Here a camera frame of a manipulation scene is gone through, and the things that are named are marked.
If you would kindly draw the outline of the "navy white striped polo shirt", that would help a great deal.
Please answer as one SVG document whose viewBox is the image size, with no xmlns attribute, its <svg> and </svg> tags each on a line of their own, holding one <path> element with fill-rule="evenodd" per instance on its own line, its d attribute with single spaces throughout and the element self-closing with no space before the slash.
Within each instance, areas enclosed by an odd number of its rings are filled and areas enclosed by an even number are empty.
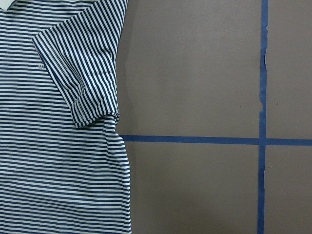
<svg viewBox="0 0 312 234">
<path fill-rule="evenodd" d="M 129 234 L 116 58 L 125 0 L 0 3 L 0 231 Z"/>
</svg>

